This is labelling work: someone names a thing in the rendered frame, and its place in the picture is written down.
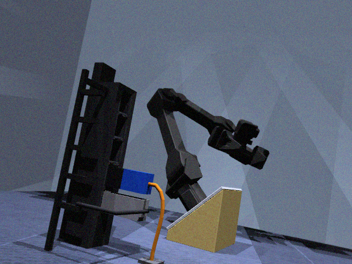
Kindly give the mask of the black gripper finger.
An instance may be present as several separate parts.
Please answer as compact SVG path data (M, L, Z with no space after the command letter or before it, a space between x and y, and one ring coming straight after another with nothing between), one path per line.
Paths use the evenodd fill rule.
M267 159L265 154L266 150L264 148L258 147L250 165L259 168L261 163L265 162Z
M216 144L216 149L222 152L227 152L227 151L239 150L240 148L241 148L241 144L239 144L233 139L233 134L224 129L218 139L218 142Z

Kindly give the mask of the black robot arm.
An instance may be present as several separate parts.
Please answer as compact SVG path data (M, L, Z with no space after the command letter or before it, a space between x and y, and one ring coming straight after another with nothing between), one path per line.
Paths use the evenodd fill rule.
M147 104L151 116L157 118L167 151L166 194L170 199L179 198L185 209L190 211L207 196L198 184L202 178L200 164L197 156L186 151L182 141L173 112L179 111L193 121L205 127L211 135L214 127L222 127L233 133L236 138L247 141L252 145L252 138L260 132L257 125L247 120L239 120L237 126L222 116L213 116L193 102L189 101L182 93L174 89L158 89Z

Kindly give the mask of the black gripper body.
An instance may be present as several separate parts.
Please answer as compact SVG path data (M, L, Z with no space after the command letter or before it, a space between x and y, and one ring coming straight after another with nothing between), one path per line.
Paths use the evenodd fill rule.
M214 149L216 149L216 144L217 144L218 139L219 139L219 137L220 137L220 135L221 135L223 130L224 130L224 128L222 128L220 126L216 126L216 127L213 128L212 133L211 133L211 135L210 135L210 137L208 139L208 146L211 146ZM233 135L233 139L234 138L235 138L235 135ZM252 159L253 159L256 151L257 151L258 146L254 147L253 151L250 152L250 151L246 150L246 144L248 143L247 141L245 141L245 140L243 140L243 139L241 139L239 137L236 137L235 141L238 142L239 144L241 144L241 148L239 150L227 151L225 153L227 153L227 154L229 154L229 155L231 155L233 157L236 157L238 159L240 159L241 156L245 157L245 158L248 159L248 164L250 165L250 163L251 163L251 161L252 161ZM246 154L248 154L250 156L248 156ZM266 154L265 154L266 158L268 157L269 154L270 154L269 151L266 150ZM262 169L264 164L265 164L265 162L261 163L260 167L257 168L257 169L259 169L259 170Z

